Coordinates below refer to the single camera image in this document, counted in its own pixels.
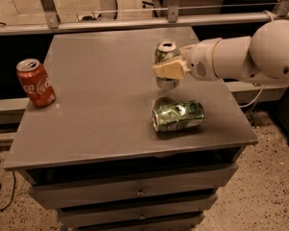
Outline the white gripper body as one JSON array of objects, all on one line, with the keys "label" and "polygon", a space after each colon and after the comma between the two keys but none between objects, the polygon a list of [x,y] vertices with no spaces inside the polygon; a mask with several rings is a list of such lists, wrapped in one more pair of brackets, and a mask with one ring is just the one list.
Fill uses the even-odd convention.
[{"label": "white gripper body", "polygon": [[221,38],[206,39],[181,49],[183,60],[187,63],[190,74],[199,81],[215,81],[213,55]]}]

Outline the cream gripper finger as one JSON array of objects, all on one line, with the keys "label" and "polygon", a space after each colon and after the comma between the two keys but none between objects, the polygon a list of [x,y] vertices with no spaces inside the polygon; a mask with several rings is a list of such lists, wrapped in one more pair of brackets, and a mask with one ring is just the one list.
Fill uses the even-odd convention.
[{"label": "cream gripper finger", "polygon": [[182,60],[155,64],[152,67],[152,70],[158,78],[178,80],[184,79],[186,74],[191,71],[191,69],[187,66],[187,63]]}]

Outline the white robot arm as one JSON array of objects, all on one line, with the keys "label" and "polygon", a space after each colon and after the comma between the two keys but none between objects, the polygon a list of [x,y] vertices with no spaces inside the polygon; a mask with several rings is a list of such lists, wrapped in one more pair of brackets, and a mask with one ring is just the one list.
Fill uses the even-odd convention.
[{"label": "white robot arm", "polygon": [[159,78],[233,79],[289,85],[289,20],[273,20],[251,37],[211,38],[188,45],[153,67]]}]

